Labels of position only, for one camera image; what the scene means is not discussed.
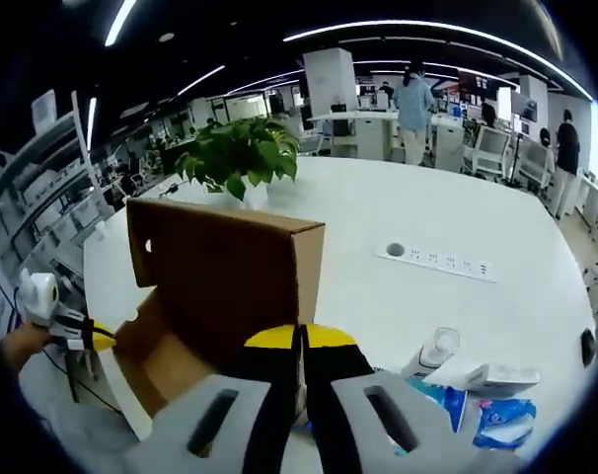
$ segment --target potted plant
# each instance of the potted plant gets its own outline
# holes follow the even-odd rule
[[[181,177],[196,179],[210,193],[228,192],[243,201],[250,189],[284,175],[297,175],[299,140],[272,118],[245,118],[209,125],[182,145],[176,163]]]

